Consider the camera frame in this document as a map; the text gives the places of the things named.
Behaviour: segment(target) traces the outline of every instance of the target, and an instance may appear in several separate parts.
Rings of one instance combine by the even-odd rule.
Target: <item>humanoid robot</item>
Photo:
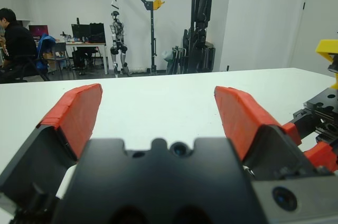
[[[113,11],[111,15],[112,15],[113,23],[110,25],[110,29],[112,33],[111,35],[112,47],[110,48],[110,54],[111,54],[112,62],[114,64],[114,73],[115,73],[115,76],[117,77],[118,65],[116,62],[116,55],[118,55],[119,50],[121,50],[121,63],[122,63],[121,73],[124,73],[130,77],[131,75],[128,69],[128,64],[126,63],[126,52],[128,48],[126,47],[124,43],[124,24],[117,18],[117,16],[119,15],[118,11]]]

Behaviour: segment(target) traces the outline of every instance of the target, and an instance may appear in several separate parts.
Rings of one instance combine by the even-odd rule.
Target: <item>black jacket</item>
[[[11,22],[5,31],[5,59],[21,63],[21,55],[33,55],[37,58],[37,49],[32,34],[17,22]]]

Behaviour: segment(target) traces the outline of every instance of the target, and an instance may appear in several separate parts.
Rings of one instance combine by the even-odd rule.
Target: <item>man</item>
[[[0,45],[5,53],[0,71],[0,83],[11,82],[27,60],[21,55],[37,57],[37,49],[32,34],[16,21],[15,13],[8,8],[0,10],[0,26],[5,29],[5,36],[0,36]]]

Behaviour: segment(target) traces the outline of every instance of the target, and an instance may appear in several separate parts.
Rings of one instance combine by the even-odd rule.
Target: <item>red bracket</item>
[[[94,129],[101,99],[100,84],[74,88],[61,97],[38,125],[60,128],[79,158]]]
[[[233,88],[216,87],[215,99],[224,132],[231,139],[241,160],[247,155],[258,128],[262,125],[279,126],[296,145],[302,143],[294,124],[281,126],[248,93]],[[315,167],[326,166],[330,171],[338,169],[337,156],[325,142],[319,142],[304,154]]]

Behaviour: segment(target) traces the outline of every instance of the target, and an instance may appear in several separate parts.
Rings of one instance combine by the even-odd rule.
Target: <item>door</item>
[[[305,0],[290,67],[330,76],[330,63],[315,52],[321,39],[338,39],[338,0]]]

